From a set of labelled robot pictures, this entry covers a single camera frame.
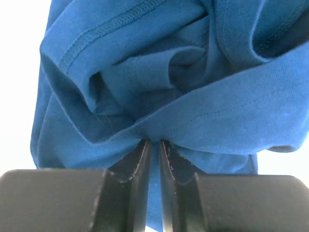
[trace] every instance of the blue cloth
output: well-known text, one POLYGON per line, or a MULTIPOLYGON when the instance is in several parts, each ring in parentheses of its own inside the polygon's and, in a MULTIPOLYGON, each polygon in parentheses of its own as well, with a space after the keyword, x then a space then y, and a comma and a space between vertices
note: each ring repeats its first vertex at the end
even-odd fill
POLYGON ((210 174, 309 131, 308 0, 53 0, 31 137, 38 168, 107 168, 153 142, 147 225, 162 231, 158 141, 210 174))

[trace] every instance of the crumpled garment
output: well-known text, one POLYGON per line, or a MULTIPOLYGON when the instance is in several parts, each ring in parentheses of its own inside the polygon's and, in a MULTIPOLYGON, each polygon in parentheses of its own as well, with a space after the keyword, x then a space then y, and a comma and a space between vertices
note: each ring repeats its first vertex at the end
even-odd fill
POLYGON ((309 131, 309 1, 53 0, 40 46, 38 168, 108 168, 151 139, 147 225, 162 231, 158 141, 210 174, 309 131))

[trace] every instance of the blue t-shirt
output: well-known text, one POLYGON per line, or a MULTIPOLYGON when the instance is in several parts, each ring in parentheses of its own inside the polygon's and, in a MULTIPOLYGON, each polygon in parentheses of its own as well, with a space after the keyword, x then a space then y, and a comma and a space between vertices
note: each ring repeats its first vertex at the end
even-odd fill
POLYGON ((53 0, 31 137, 38 168, 108 168, 151 139, 147 225, 162 231, 158 141, 210 174, 309 131, 308 0, 53 0))

